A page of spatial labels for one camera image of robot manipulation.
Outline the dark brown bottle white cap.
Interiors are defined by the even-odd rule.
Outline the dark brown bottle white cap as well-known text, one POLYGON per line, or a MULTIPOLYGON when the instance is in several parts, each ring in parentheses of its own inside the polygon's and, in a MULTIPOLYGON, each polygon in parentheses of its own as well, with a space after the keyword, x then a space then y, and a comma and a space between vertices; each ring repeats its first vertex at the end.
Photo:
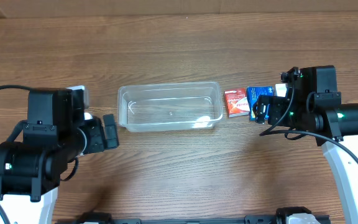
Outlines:
POLYGON ((84 113, 84 120, 90 120, 90 119, 93 119, 93 116, 90 113, 85 112, 84 113))

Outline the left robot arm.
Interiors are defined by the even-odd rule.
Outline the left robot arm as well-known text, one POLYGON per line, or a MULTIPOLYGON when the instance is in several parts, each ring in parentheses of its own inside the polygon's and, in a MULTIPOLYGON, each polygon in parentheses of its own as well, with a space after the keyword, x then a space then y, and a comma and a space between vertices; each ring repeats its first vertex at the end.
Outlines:
POLYGON ((68 164, 119 146, 114 116, 86 113, 85 87, 27 91, 27 119, 0 144, 0 223, 51 223, 68 164))

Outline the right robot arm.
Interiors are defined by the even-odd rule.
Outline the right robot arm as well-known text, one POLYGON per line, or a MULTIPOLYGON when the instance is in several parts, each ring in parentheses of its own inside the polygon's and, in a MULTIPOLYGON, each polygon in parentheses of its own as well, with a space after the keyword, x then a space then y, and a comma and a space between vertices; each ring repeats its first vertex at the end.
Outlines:
POLYGON ((285 96, 259 95, 252 104, 261 136, 283 134, 289 141, 312 136, 329 163, 347 223, 358 223, 358 103, 342 103, 332 65, 281 74, 285 96))

